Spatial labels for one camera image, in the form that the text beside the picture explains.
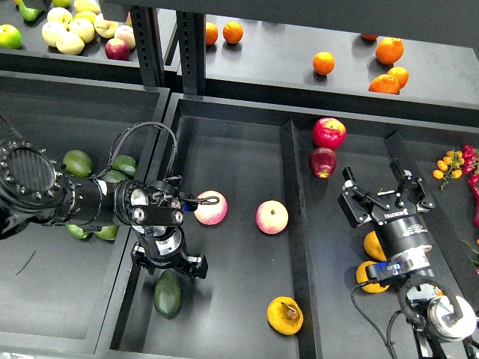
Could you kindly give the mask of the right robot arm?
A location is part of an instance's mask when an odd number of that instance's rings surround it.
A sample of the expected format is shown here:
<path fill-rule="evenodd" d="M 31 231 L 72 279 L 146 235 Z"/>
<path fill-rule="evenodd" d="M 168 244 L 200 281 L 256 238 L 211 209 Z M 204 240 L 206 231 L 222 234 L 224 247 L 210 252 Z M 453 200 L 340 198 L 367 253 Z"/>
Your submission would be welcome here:
<path fill-rule="evenodd" d="M 433 237 L 422 217 L 435 202 L 421 177 L 391 163 L 398 182 L 395 190 L 373 193 L 360 187 L 351 168 L 343 169 L 344 185 L 338 203 L 350 226 L 371 223 L 385 260 L 368 264 L 366 278 L 350 290 L 368 285 L 397 290 L 399 310 L 389 322 L 404 315 L 411 326 L 419 358 L 445 358 L 445 343 L 463 344 L 467 358 L 478 357 L 472 335 L 478 318 L 462 296 L 436 276 L 427 258 Z"/>

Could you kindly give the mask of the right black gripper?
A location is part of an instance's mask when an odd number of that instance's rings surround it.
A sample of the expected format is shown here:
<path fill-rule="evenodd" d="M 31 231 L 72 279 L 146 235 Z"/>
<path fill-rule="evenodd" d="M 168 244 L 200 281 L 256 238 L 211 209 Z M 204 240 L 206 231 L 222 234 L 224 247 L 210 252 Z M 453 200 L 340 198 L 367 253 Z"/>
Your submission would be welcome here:
<path fill-rule="evenodd" d="M 373 221 L 374 231 L 388 261 L 410 250 L 432 249 L 433 237 L 424 219 L 417 212 L 429 212 L 436 207 L 432 192 L 422 177 L 414 177 L 405 169 L 398 158 L 393 158 L 390 168 L 398 182 L 395 206 L 360 187 L 350 167 L 342 170 L 344 184 L 338 203 L 348 223 L 357 228 Z"/>

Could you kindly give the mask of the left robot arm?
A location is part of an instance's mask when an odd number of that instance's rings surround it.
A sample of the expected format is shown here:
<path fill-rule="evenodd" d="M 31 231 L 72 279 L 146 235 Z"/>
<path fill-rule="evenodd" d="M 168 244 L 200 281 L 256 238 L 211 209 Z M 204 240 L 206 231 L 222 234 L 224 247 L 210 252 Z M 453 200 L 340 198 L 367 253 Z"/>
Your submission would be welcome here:
<path fill-rule="evenodd" d="M 114 184 L 103 179 L 103 172 L 85 178 L 69 174 L 64 165 L 49 159 L 44 149 L 25 140 L 2 118 L 1 238 L 20 233 L 30 223 L 74 224 L 86 231 L 124 224 L 138 238 L 132 250 L 134 265 L 150 274 L 156 269 L 174 269 L 204 279 L 207 259 L 203 254 L 186 252 L 181 227 L 186 211 L 217 204 L 219 198 L 197 198 L 179 190 L 181 178 L 172 173 L 178 141 L 171 129 L 152 121 L 132 125 L 115 139 L 107 165 L 112 166 L 128 136 L 146 126 L 166 131 L 171 137 L 164 178 L 150 182 L 128 179 Z"/>

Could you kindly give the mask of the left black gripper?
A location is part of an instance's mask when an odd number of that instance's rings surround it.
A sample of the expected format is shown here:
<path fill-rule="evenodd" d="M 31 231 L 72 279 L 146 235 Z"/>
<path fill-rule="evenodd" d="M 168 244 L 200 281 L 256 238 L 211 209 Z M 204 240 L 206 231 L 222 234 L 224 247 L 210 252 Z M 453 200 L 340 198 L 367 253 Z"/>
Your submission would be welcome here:
<path fill-rule="evenodd" d="M 208 272 L 204 254 L 187 255 L 181 227 L 132 227 L 137 242 L 130 252 L 132 264 L 154 275 L 154 269 L 176 269 L 190 278 L 205 279 Z"/>

